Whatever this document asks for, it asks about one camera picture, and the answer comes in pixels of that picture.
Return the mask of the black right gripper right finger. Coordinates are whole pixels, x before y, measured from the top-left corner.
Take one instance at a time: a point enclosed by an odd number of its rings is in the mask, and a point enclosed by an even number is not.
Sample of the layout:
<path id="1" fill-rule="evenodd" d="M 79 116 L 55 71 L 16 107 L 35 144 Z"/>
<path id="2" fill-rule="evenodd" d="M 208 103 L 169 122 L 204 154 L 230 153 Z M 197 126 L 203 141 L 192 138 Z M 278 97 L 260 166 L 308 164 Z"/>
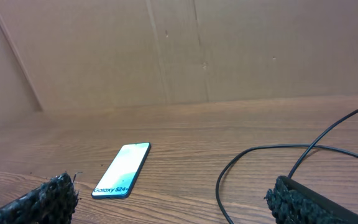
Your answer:
<path id="1" fill-rule="evenodd" d="M 277 223 L 358 224 L 358 214 L 284 175 L 264 199 Z"/>

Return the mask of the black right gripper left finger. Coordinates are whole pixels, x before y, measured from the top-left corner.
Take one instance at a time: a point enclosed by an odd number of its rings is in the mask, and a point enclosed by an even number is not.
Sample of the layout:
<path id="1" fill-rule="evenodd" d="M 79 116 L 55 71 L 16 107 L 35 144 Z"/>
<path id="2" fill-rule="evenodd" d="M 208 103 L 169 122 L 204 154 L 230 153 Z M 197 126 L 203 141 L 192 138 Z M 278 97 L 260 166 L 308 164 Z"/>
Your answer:
<path id="1" fill-rule="evenodd" d="M 66 172 L 0 208 L 0 224 L 70 224 L 78 205 L 74 182 Z"/>

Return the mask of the Samsung Galaxy smartphone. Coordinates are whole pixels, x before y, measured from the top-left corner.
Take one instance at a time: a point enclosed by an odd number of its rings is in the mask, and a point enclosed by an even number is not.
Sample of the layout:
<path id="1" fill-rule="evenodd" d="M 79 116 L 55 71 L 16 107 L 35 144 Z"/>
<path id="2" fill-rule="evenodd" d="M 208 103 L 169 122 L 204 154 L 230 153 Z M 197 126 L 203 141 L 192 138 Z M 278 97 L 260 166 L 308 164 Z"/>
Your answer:
<path id="1" fill-rule="evenodd" d="M 92 198 L 128 198 L 150 148 L 149 142 L 123 145 L 92 191 Z"/>

